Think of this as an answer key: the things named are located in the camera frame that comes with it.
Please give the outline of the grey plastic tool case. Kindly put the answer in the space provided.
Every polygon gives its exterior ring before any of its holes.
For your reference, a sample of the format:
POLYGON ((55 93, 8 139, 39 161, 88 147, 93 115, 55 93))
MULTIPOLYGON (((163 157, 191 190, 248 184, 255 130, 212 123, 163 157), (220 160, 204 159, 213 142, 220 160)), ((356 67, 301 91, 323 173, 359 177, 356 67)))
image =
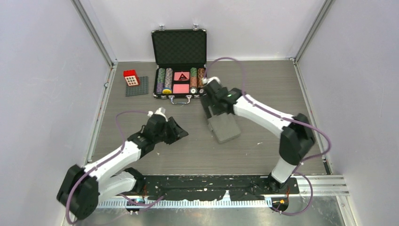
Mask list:
POLYGON ((210 112, 210 118, 207 119, 208 127, 218 143, 226 143, 241 135, 241 130, 232 113, 214 114, 211 107, 208 109, 210 112))

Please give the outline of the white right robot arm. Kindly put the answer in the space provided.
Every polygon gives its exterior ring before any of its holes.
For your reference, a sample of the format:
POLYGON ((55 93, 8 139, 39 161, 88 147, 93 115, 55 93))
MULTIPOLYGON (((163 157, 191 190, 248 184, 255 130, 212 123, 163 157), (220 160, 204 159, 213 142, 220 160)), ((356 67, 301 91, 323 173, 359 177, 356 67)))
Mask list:
POLYGON ((204 79, 204 95, 200 98, 210 130, 219 143, 237 138, 241 130, 234 119, 239 116, 251 120, 279 138, 279 160, 268 175, 267 188, 281 193, 294 169, 315 144, 308 127, 308 118, 294 116, 260 103, 240 89, 228 90, 217 77, 204 79))

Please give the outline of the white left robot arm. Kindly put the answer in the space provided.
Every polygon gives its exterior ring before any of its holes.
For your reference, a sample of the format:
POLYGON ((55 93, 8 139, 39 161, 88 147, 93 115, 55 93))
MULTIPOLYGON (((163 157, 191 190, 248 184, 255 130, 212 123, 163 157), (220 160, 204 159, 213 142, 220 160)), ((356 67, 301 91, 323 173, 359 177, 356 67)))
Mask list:
POLYGON ((60 186, 57 200, 65 206, 66 217, 89 217, 98 204, 121 193, 143 194, 145 177, 128 167, 150 153, 158 143, 172 144, 189 133, 173 117, 153 114, 142 128, 100 160, 83 167, 71 166, 60 186))

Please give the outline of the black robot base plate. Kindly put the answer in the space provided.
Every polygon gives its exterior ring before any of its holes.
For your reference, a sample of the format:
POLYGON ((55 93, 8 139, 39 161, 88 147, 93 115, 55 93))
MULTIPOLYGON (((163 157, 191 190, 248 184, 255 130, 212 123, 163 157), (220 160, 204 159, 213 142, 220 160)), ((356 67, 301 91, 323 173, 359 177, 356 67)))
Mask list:
POLYGON ((146 196, 150 200, 163 197, 166 201, 219 201, 228 194, 232 201, 257 201, 266 195, 299 194, 296 178, 282 188, 270 184, 267 176, 255 175, 152 175, 139 183, 141 191, 124 195, 146 196))

